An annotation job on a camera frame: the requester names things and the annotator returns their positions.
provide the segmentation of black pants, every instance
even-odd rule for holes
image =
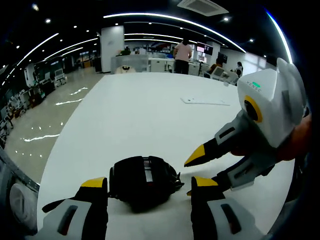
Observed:
[[[174,61],[174,73],[176,74],[188,74],[189,62],[183,60]]]

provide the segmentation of black bag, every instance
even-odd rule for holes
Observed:
[[[109,197],[141,210],[165,202],[183,185],[180,173],[162,158],[134,156],[110,169]]]

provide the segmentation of desk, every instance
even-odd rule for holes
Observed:
[[[185,104],[181,97],[215,95],[230,106]],[[163,158],[185,185],[167,202],[144,213],[109,199],[106,239],[192,240],[191,176],[210,178],[240,157],[230,153],[206,164],[184,168],[184,162],[210,140],[240,110],[237,88],[208,78],[175,73],[128,73],[104,76],[74,111],[55,142],[45,166],[37,201],[37,225],[43,226],[42,207],[73,197],[88,179],[105,176],[118,161],[132,156]],[[278,163],[254,185],[226,191],[255,217],[266,234],[288,194],[294,161]]]

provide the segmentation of air conditioner vent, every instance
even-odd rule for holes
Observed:
[[[228,13],[226,9],[210,0],[182,0],[177,6],[207,17]]]

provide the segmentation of yellow stripe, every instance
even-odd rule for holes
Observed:
[[[207,187],[207,186],[218,186],[216,181],[213,181],[211,178],[204,178],[200,176],[195,176],[196,184],[198,187]]]
[[[188,160],[184,163],[184,165],[190,163],[191,161],[200,158],[202,156],[206,155],[205,153],[205,146],[202,144],[199,146],[193,153],[192,155],[188,158]]]
[[[102,182],[105,179],[104,176],[90,179],[82,183],[81,187],[89,187],[89,188],[102,188]]]
[[[261,114],[260,108],[258,107],[256,101],[255,101],[252,97],[250,97],[250,96],[248,96],[248,95],[246,95],[246,96],[244,97],[244,100],[247,100],[249,103],[252,104],[252,106],[253,106],[253,108],[254,108],[257,116],[258,116],[258,120],[255,121],[255,122],[261,123],[263,118],[262,118],[262,114]]]

